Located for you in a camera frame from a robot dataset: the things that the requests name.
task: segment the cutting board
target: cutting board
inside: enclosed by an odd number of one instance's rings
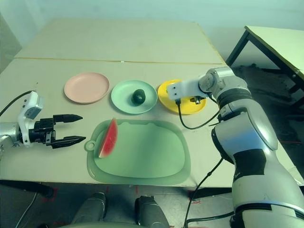
[[[111,120],[99,124],[86,142],[90,175],[100,182],[171,185],[190,174],[190,156],[180,129],[166,121],[117,120],[112,153],[99,158],[99,147]]]

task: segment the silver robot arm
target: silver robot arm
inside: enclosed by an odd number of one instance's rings
[[[217,100],[220,123],[211,137],[221,156],[235,165],[231,227],[304,227],[303,194],[278,161],[275,131],[246,82],[229,67],[210,69],[189,82],[168,86],[168,95],[172,100],[211,95]]]

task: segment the wall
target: wall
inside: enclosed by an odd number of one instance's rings
[[[0,11],[9,12],[3,16],[21,45],[57,17],[195,21],[224,59],[245,25],[304,30],[302,0],[2,0]],[[274,66],[248,45],[236,65],[253,62],[259,67]]]

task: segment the red watermelon flesh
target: red watermelon flesh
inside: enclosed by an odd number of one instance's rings
[[[105,135],[103,141],[99,148],[100,158],[108,156],[114,149],[117,141],[118,126],[115,118],[112,119]]]

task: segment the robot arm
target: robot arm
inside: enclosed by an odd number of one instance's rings
[[[33,121],[43,108],[43,98],[32,91],[18,115],[18,122],[0,123],[0,151],[20,143],[30,147],[32,143],[43,143],[52,148],[71,146],[85,139],[82,136],[67,136],[56,139],[54,125],[58,122],[70,123],[82,119],[79,115],[53,115],[53,118]]]
[[[221,67],[167,91],[172,100],[211,95],[217,100],[220,123],[211,137],[221,156],[235,165],[231,227],[304,227],[303,194],[278,161],[275,131],[243,79]]]

